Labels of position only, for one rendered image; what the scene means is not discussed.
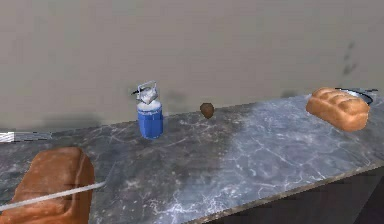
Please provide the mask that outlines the dark marble kitchen counter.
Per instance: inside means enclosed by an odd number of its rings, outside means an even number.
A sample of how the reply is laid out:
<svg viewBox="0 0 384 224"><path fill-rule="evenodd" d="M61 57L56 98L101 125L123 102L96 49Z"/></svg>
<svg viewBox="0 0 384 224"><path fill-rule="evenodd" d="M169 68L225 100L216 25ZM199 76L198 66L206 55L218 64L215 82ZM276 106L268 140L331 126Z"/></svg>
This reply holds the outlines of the dark marble kitchen counter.
<svg viewBox="0 0 384 224"><path fill-rule="evenodd" d="M384 166L384 96L374 94L365 129L340 131L296 96L168 116L142 138L134 122L70 130L47 141L0 144L0 205L33 157L77 146L102 187L89 224L202 224L249 207Z"/></svg>

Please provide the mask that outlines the blue soap dispenser bottle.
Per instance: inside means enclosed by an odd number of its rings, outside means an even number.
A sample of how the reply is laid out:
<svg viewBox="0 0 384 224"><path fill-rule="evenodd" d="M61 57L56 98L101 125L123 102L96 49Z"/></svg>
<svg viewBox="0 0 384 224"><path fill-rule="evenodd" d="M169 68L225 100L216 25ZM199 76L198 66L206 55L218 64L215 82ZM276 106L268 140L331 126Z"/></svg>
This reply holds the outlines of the blue soap dispenser bottle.
<svg viewBox="0 0 384 224"><path fill-rule="evenodd" d="M163 134L162 104L158 100L157 82L154 80L137 86L132 92L137 101L137 119L141 135L156 139Z"/></svg>

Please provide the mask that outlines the golden scored bread loaf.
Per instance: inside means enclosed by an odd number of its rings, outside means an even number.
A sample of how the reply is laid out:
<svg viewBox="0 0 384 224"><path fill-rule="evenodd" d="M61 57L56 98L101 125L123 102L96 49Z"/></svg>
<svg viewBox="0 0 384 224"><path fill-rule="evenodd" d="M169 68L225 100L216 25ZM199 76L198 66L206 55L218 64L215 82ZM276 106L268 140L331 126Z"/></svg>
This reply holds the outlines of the golden scored bread loaf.
<svg viewBox="0 0 384 224"><path fill-rule="evenodd" d="M312 93L306 111L340 130L354 132L365 128L370 106L358 96L323 87Z"/></svg>

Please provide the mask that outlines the small brown potato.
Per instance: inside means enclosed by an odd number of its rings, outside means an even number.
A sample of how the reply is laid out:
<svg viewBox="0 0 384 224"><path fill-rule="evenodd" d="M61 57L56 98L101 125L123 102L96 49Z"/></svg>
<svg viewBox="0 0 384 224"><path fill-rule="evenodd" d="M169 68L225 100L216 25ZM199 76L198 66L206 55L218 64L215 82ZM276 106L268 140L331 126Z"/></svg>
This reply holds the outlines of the small brown potato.
<svg viewBox="0 0 384 224"><path fill-rule="evenodd" d="M202 103L200 111L205 118L210 119L214 114L214 107L211 103Z"/></svg>

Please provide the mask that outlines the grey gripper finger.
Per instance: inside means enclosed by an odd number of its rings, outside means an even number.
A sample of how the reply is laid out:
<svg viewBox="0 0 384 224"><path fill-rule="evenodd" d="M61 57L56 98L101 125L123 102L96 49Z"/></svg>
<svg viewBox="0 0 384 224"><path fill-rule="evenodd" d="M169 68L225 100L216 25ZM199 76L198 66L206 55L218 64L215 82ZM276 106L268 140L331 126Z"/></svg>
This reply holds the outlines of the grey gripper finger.
<svg viewBox="0 0 384 224"><path fill-rule="evenodd" d="M9 210L9 209L13 209L13 208L18 208L18 207L25 206L25 205L30 205L30 204L46 201L46 200L56 199L56 198L69 196L69 195L73 195L73 194L77 194L77 193L81 193L81 192L85 192L85 191L89 191L89 190L94 190L94 189L97 189L100 187L104 187L105 184L106 184L106 181L87 185L84 187L78 187L78 188L74 188L74 189L70 189L70 190L61 191L58 193L48 194L45 196L40 196L40 197L36 197L36 198L32 198L32 199L27 199L27 200L23 200L23 201L19 201L19 202L14 202L14 203L2 205L2 206L0 206L0 212L5 211L5 210Z"/></svg>

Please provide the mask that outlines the brown bread loaf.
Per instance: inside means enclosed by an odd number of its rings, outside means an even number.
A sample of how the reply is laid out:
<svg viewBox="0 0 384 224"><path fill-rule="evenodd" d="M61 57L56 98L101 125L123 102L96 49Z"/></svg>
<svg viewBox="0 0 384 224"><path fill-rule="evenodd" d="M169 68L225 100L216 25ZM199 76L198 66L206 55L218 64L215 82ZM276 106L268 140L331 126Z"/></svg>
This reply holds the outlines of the brown bread loaf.
<svg viewBox="0 0 384 224"><path fill-rule="evenodd" d="M39 152L15 189L12 203L95 183L89 157L77 147ZM0 215L0 224L88 224L92 190L45 200Z"/></svg>

